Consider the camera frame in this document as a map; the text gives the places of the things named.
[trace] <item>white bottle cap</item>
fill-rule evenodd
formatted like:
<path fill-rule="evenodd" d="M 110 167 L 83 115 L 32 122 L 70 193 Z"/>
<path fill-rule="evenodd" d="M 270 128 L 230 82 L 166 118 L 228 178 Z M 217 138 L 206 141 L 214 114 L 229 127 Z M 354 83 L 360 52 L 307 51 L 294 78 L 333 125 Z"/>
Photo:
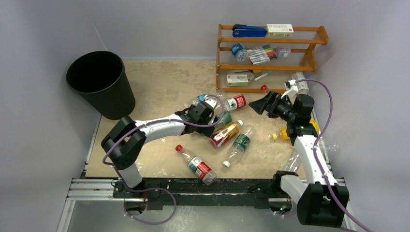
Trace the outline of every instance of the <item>white bottle cap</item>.
<path fill-rule="evenodd" d="M 229 168 L 231 166 L 231 164 L 226 160 L 224 162 L 222 162 L 222 164 L 227 168 Z"/>

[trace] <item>yellow object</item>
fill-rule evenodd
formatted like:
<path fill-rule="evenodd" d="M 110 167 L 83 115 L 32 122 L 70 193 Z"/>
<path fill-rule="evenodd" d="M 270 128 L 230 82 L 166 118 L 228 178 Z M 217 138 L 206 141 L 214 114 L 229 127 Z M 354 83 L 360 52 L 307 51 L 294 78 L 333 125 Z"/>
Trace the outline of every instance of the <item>yellow object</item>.
<path fill-rule="evenodd" d="M 319 125 L 315 120 L 311 120 L 310 123 L 315 128 L 316 132 L 319 133 Z M 272 134 L 272 140 L 283 139 L 283 140 L 290 140 L 290 137 L 286 133 L 286 127 L 279 131 L 279 134 Z"/>

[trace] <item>beige mat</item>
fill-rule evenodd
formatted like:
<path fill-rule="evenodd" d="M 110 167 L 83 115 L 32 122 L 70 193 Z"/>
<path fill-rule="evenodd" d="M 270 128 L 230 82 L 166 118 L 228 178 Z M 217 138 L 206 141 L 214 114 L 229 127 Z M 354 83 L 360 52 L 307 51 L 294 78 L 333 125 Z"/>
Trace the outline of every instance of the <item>beige mat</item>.
<path fill-rule="evenodd" d="M 134 61 L 126 60 L 128 80 L 136 99 L 136 107 L 130 114 L 134 120 L 150 120 L 168 116 L 182 110 L 184 103 L 202 93 L 215 91 L 214 61 Z M 290 72 L 276 72 L 275 75 L 258 81 L 271 88 L 282 88 L 290 78 Z M 251 94 L 252 100 L 263 94 Z M 250 107 L 232 111 L 233 120 L 241 119 L 245 125 L 256 128 L 258 136 L 253 139 L 244 163 L 223 172 L 222 161 L 233 140 L 219 150 L 209 144 L 209 138 L 199 134 L 166 137 L 144 145 L 137 159 L 137 166 L 143 177 L 195 177 L 183 159 L 175 151 L 178 144 L 194 151 L 220 178 L 271 178 L 288 159 L 293 147 L 290 143 L 270 143 L 268 135 L 286 126 L 280 119 L 269 119 L 256 114 Z M 112 168 L 102 163 L 104 150 L 101 140 L 116 124 L 102 117 L 89 160 L 86 176 L 116 177 Z M 299 170 L 305 178 L 303 169 Z"/>

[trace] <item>marker set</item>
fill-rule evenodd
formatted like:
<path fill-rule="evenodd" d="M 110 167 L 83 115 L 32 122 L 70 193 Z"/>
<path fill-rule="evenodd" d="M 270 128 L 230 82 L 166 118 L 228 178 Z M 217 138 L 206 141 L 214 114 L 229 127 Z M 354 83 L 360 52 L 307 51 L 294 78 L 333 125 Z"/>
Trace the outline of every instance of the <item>marker set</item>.
<path fill-rule="evenodd" d="M 259 64 L 273 59 L 277 59 L 276 53 L 270 45 L 259 46 L 247 50 L 248 59 L 252 64 Z"/>

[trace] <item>blue stapler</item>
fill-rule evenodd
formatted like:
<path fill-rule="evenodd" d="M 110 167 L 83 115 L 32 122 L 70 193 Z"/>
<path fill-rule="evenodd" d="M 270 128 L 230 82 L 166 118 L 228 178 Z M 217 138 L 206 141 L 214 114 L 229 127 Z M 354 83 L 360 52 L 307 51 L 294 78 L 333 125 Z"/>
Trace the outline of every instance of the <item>blue stapler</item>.
<path fill-rule="evenodd" d="M 234 37 L 265 37 L 266 28 L 235 24 L 232 28 Z"/>

